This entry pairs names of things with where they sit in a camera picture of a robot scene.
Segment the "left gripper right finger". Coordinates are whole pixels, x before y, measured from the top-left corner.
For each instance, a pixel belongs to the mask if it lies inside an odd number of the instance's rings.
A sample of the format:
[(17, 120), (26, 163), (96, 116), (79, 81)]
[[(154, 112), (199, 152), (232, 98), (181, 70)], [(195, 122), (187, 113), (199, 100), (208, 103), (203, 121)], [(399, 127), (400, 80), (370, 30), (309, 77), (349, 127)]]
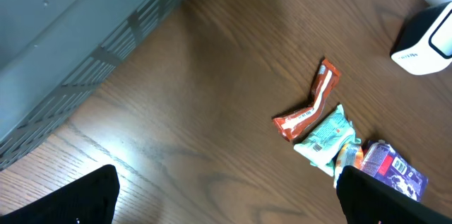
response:
[(450, 218), (353, 166), (347, 166), (342, 171), (336, 194), (349, 224), (451, 224)]

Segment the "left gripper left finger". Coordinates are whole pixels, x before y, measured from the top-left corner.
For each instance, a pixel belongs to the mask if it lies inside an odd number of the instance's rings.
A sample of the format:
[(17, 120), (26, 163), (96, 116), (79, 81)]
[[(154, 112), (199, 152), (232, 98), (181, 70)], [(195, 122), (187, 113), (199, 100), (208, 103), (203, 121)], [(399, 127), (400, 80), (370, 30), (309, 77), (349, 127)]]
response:
[(2, 223), (111, 224), (119, 195), (113, 165), (104, 165), (51, 194), (1, 217)]

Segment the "purple sanitary pad pack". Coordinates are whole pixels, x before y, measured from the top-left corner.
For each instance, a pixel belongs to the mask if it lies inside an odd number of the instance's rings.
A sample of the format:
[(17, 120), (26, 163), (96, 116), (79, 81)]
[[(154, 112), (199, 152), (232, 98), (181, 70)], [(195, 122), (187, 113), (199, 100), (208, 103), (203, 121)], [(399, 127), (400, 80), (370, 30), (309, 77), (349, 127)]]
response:
[(422, 200), (429, 182), (383, 140), (368, 142), (361, 171), (417, 202)]

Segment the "orange white snack packet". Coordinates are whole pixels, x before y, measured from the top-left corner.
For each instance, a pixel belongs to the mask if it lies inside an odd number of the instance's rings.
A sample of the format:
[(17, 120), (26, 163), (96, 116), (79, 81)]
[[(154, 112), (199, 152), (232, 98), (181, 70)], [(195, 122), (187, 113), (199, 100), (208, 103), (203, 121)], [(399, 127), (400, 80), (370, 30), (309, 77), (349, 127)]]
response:
[(358, 170), (362, 166), (364, 154), (362, 147), (353, 143), (346, 143), (339, 151), (335, 162), (333, 187), (337, 187), (337, 183), (346, 166), (353, 166)]

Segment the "teal snack packet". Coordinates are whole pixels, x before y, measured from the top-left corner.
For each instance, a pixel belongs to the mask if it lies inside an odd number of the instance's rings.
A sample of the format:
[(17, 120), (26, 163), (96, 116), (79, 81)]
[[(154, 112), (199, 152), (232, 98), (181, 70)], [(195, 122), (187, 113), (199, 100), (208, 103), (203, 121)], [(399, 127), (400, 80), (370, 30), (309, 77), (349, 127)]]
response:
[(345, 116), (342, 105), (330, 113), (294, 150), (303, 155), (314, 167), (333, 177), (334, 157), (346, 143), (361, 144), (353, 123)]

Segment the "red-orange snack bar wrapper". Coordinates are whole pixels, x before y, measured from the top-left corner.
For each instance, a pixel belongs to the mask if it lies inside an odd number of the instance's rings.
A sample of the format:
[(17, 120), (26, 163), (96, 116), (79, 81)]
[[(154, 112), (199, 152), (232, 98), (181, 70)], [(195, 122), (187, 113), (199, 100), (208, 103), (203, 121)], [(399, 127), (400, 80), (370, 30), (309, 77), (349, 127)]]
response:
[(327, 59), (323, 59), (311, 87), (311, 104), (289, 114), (273, 118), (280, 135), (288, 142), (299, 137), (323, 112), (326, 99), (336, 87), (341, 72)]

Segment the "white barcode scanner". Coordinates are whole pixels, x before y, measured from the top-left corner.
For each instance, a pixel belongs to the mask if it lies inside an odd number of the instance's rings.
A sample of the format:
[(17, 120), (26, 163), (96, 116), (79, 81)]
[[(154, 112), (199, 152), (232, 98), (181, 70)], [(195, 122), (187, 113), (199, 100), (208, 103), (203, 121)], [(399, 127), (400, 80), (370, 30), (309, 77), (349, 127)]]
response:
[(426, 8), (408, 20), (391, 59), (416, 76), (442, 71), (451, 64), (451, 2)]

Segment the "grey plastic shopping basket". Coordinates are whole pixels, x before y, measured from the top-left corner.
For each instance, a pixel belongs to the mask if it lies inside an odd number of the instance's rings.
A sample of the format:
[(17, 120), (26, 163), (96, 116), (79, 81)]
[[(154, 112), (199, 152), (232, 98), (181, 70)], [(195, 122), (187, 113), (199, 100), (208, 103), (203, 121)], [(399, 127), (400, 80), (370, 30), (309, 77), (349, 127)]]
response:
[(38, 147), (182, 0), (1, 0), (1, 167)]

